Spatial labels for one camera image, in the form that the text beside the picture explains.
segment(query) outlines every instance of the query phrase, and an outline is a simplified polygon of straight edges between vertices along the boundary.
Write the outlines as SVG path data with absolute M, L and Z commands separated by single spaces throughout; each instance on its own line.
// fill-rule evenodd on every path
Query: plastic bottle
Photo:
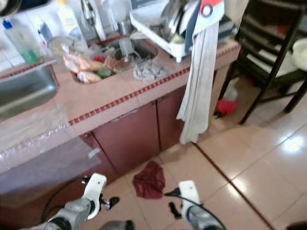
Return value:
M 33 41 L 29 39 L 29 32 L 19 25 L 12 26 L 12 24 L 6 20 L 4 20 L 2 24 L 5 28 L 4 32 L 6 36 L 23 57 L 24 61 L 29 65 L 38 62 L 39 58 L 33 51 L 31 44 Z
M 73 10 L 66 4 L 65 0 L 59 0 L 58 16 L 61 20 L 65 35 L 75 41 L 75 49 L 78 51 L 86 51 L 87 44 L 83 37 L 78 21 Z

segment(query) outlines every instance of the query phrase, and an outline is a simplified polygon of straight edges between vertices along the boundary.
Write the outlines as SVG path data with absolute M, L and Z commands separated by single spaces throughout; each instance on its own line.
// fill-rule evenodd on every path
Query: white bottle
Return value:
M 74 46 L 77 51 L 86 51 L 88 48 L 86 40 L 83 37 L 73 10 L 66 4 L 65 0 L 59 0 L 58 3 L 58 16 L 62 22 L 65 35 L 69 36 L 75 41 Z

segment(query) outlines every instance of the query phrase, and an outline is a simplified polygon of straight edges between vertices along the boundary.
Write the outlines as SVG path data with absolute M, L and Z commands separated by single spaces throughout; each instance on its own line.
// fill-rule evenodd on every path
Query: cabinet door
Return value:
M 176 120 L 186 87 L 181 87 L 157 100 L 161 150 L 179 142 L 184 123 Z
M 124 174 L 159 153 L 156 104 L 149 103 L 93 130 L 117 172 Z
M 80 136 L 86 144 L 88 144 L 91 148 L 93 148 L 93 154 L 96 154 L 97 157 L 100 159 L 101 163 L 99 165 L 93 167 L 92 169 L 88 170 L 85 174 L 91 175 L 93 173 L 99 173 L 106 176 L 107 183 L 116 180 L 118 178 L 118 173 L 116 172 L 114 166 L 108 159 L 105 152 L 102 150 L 100 145 L 98 144 L 97 140 L 93 136 L 92 132 L 86 133 Z

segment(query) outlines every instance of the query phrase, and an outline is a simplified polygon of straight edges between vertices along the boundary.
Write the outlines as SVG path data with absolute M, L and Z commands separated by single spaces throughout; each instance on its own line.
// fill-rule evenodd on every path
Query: white towel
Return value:
M 192 62 L 186 92 L 177 115 L 185 124 L 180 143 L 197 142 L 207 130 L 216 57 L 219 23 L 201 31 L 192 50 Z

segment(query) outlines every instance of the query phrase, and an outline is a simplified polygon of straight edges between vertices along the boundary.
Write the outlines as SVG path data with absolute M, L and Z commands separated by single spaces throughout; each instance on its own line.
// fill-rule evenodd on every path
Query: red object on floor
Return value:
M 232 114 L 236 110 L 236 102 L 221 99 L 217 102 L 216 110 L 223 114 Z
M 132 181 L 138 197 L 147 199 L 160 199 L 163 196 L 165 178 L 161 166 L 150 161 Z

